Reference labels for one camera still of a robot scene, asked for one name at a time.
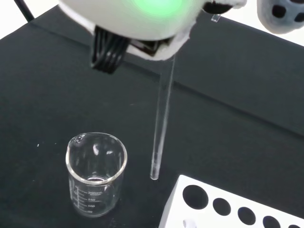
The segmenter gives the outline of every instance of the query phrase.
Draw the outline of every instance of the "robotic arm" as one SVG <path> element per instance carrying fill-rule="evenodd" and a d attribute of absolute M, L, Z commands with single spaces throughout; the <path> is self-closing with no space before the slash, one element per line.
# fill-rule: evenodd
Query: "robotic arm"
<path fill-rule="evenodd" d="M 60 8 L 94 35 L 92 68 L 113 73 L 124 54 L 160 61 L 187 42 L 202 9 L 222 14 L 247 0 L 59 0 Z M 273 33 L 304 25 L 304 0 L 258 0 L 258 16 Z"/>

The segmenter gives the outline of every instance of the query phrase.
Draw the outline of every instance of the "white background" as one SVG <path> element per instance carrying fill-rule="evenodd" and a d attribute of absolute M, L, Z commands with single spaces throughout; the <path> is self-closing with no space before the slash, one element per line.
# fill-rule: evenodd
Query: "white background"
<path fill-rule="evenodd" d="M 38 17 L 58 4 L 58 0 L 25 0 L 25 2 L 34 17 Z M 222 16 L 268 32 L 257 18 L 256 3 L 257 0 L 248 0 L 248 3 L 244 8 L 239 10 L 232 9 Z M 14 0 L 0 0 L 0 39 L 17 30 L 25 23 L 27 22 L 16 6 Z M 278 37 L 304 46 L 304 28 L 285 35 L 278 35 Z"/>

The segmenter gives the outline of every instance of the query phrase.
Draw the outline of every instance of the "black ribbon cable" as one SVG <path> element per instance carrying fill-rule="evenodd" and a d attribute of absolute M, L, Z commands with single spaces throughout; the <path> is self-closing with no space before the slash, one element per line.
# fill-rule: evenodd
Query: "black ribbon cable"
<path fill-rule="evenodd" d="M 34 19 L 33 14 L 29 10 L 28 6 L 25 4 L 24 0 L 14 0 L 14 1 L 28 22 Z"/>
<path fill-rule="evenodd" d="M 112 74 L 120 66 L 130 39 L 121 37 L 98 26 L 92 45 L 91 67 Z"/>

